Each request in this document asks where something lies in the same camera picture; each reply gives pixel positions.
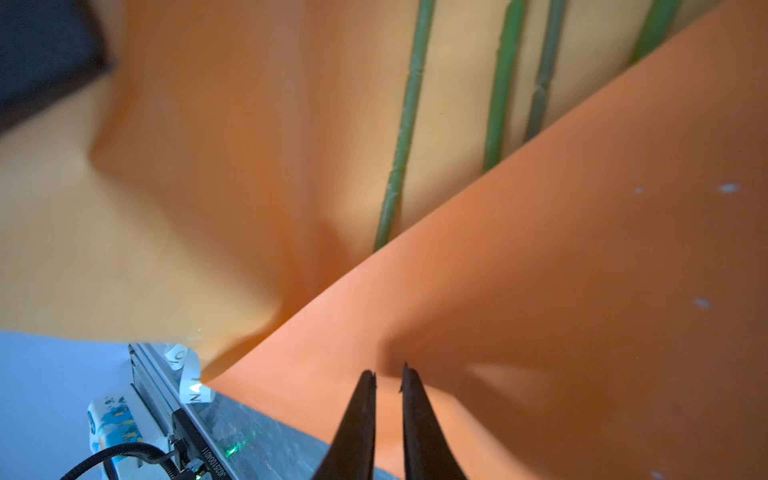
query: black cable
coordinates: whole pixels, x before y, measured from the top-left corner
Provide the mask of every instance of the black cable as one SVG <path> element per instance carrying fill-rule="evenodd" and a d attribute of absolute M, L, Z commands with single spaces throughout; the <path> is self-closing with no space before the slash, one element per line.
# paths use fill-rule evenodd
<path fill-rule="evenodd" d="M 170 478 L 179 475 L 179 469 L 176 468 L 174 462 L 158 447 L 147 443 L 123 443 L 91 455 L 70 470 L 67 475 L 61 477 L 61 480 L 75 480 L 91 468 L 112 457 L 141 458 L 146 463 L 159 463 Z"/>
<path fill-rule="evenodd" d="M 114 467 L 114 460 L 111 458 L 104 460 L 104 472 L 107 474 L 107 480 L 120 480 L 118 470 Z"/>

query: braided black cable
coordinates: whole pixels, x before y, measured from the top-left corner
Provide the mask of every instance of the braided black cable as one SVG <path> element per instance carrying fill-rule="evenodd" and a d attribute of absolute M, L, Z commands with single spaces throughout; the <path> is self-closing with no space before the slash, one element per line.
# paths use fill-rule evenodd
<path fill-rule="evenodd" d="M 147 443 L 123 443 L 94 453 L 67 472 L 67 475 L 61 477 L 61 480 L 75 480 L 91 468 L 112 457 L 141 458 L 146 463 L 159 463 L 170 478 L 179 475 L 179 469 L 176 468 L 173 461 L 166 456 L 165 452 L 158 447 Z"/>

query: green rod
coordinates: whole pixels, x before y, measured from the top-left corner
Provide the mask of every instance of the green rod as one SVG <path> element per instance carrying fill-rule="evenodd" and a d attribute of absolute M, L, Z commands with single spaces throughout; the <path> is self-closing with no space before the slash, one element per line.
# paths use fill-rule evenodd
<path fill-rule="evenodd" d="M 395 146 L 395 160 L 386 184 L 382 213 L 379 216 L 379 228 L 376 231 L 376 242 L 373 251 L 376 252 L 389 242 L 392 232 L 392 222 L 395 218 L 398 199 L 402 193 L 402 184 L 406 176 L 406 165 L 411 152 L 413 128 L 416 120 L 416 110 L 419 107 L 419 93 L 422 90 L 424 64 L 429 43 L 429 30 L 432 26 L 432 13 L 435 11 L 435 0 L 420 0 L 419 14 L 416 19 L 416 32 L 411 50 L 408 82 L 406 83 L 406 99 L 403 101 L 400 131 Z"/>
<path fill-rule="evenodd" d="M 504 18 L 502 39 L 498 47 L 496 72 L 493 75 L 491 109 L 488 113 L 488 130 L 485 134 L 483 173 L 491 170 L 502 159 L 504 123 L 507 119 L 507 103 L 515 59 L 520 48 L 520 34 L 525 16 L 525 0 L 511 0 Z"/>
<path fill-rule="evenodd" d="M 541 131 L 544 123 L 544 114 L 547 111 L 547 99 L 549 97 L 549 84 L 554 72 L 554 60 L 558 55 L 560 45 L 560 32 L 563 28 L 565 14 L 565 0 L 551 0 L 549 2 L 549 16 L 547 18 L 547 34 L 544 37 L 544 47 L 541 50 L 541 61 L 538 64 L 538 76 L 536 77 L 536 90 L 531 103 L 531 116 L 528 118 L 528 126 L 525 128 L 523 141 L 529 141 Z"/>
<path fill-rule="evenodd" d="M 679 6 L 680 0 L 654 0 L 648 16 L 645 18 L 645 25 L 643 25 L 637 44 L 634 46 L 630 65 L 639 62 L 645 55 L 661 45 Z"/>

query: folded orange sheet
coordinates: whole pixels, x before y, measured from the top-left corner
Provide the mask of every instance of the folded orange sheet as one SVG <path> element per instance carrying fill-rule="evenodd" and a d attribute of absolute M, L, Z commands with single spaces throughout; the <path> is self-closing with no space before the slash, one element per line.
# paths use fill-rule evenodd
<path fill-rule="evenodd" d="M 209 384 L 330 441 L 417 368 L 469 478 L 763 478 L 768 3 L 731 0 Z"/>

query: orange foam sheet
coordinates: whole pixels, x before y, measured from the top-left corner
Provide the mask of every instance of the orange foam sheet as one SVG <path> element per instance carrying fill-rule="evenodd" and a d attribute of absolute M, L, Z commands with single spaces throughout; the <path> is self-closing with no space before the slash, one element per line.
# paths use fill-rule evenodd
<path fill-rule="evenodd" d="M 726 2 L 210 385 L 329 442 L 373 369 L 397 475 L 407 360 L 469 478 L 766 478 L 766 20 Z"/>

